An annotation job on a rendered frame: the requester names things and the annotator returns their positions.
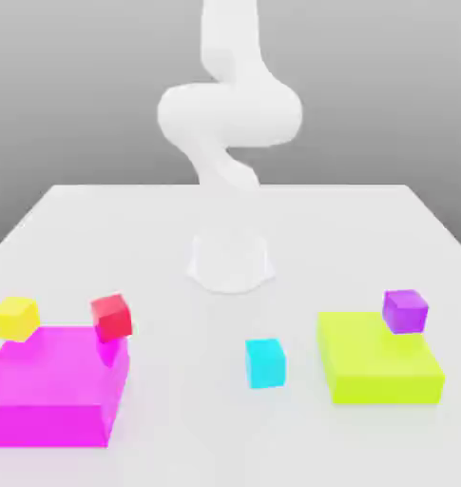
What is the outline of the large magenta box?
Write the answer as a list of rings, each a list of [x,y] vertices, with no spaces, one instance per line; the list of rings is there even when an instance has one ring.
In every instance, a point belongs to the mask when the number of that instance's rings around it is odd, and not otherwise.
[[[0,348],[0,447],[108,445],[129,370],[126,338],[38,328]]]

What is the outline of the small yellow cube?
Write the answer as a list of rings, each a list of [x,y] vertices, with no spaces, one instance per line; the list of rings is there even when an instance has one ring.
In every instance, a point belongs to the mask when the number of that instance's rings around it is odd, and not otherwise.
[[[25,342],[40,326],[35,300],[7,297],[0,302],[0,339]]]

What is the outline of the small red cube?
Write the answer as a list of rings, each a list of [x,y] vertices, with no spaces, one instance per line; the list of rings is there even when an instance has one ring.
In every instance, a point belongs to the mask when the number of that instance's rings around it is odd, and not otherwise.
[[[96,299],[90,307],[100,342],[107,343],[132,334],[131,313],[121,294]]]

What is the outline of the small purple cube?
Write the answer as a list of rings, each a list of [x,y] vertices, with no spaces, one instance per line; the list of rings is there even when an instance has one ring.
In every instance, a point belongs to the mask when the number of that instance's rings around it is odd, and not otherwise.
[[[382,318],[394,334],[422,333],[429,306],[413,289],[387,290],[384,293]]]

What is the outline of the large lime box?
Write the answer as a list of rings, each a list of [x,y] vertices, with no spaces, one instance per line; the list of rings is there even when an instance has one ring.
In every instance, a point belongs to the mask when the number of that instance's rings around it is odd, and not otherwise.
[[[437,404],[445,374],[421,334],[377,312],[320,312],[317,345],[335,404]]]

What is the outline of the small cyan cube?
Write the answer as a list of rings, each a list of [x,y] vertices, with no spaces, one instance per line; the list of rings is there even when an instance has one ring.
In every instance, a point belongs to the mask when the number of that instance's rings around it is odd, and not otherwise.
[[[245,367],[252,389],[281,387],[286,382],[287,360],[278,339],[246,341]]]

